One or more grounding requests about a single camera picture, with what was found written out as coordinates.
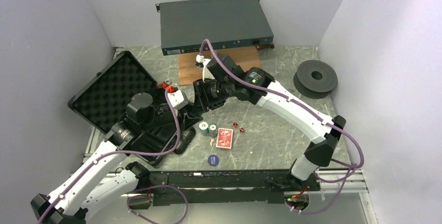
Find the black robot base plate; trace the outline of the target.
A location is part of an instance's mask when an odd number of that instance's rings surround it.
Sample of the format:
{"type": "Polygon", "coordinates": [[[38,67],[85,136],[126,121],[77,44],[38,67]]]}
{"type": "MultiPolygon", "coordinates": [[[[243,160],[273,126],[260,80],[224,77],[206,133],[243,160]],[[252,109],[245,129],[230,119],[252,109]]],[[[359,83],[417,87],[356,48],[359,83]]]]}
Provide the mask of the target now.
{"type": "Polygon", "coordinates": [[[154,206],[182,203],[267,202],[282,204],[291,194],[320,191],[310,176],[298,183],[288,169],[151,171],[143,174],[136,187],[153,194],[154,206]]]}

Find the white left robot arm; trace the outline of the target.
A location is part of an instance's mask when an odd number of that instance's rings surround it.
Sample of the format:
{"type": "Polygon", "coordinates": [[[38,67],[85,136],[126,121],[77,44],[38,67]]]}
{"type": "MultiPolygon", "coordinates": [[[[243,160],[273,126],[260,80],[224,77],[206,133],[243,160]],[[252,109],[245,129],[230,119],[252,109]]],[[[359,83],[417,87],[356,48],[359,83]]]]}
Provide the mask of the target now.
{"type": "Polygon", "coordinates": [[[143,173],[135,173],[134,168],[122,171],[103,185],[98,183],[107,172],[128,155],[164,156],[175,151],[181,137],[176,110],[171,102],[168,107],[176,125],[173,135],[175,145],[159,153],[121,150],[111,141],[102,142],[95,153],[69,179],[49,195],[38,194],[31,206],[38,223],[86,223],[93,215],[121,195],[136,191],[142,193],[149,188],[150,178],[143,173]]]}

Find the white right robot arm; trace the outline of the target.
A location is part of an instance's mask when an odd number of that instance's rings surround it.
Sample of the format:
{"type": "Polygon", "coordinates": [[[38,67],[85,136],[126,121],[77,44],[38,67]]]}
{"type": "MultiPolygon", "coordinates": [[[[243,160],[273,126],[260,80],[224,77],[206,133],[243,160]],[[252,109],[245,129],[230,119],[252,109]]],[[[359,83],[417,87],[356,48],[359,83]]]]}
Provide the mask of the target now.
{"type": "Polygon", "coordinates": [[[315,170],[329,165],[341,135],[337,129],[345,125],[343,117],[333,118],[315,110],[263,69],[244,71],[226,54],[213,59],[197,55],[195,59],[196,66],[209,77],[193,82],[194,115],[220,108],[228,98],[235,97],[268,109],[301,130],[310,143],[290,167],[287,183],[293,190],[302,189],[315,170]]]}

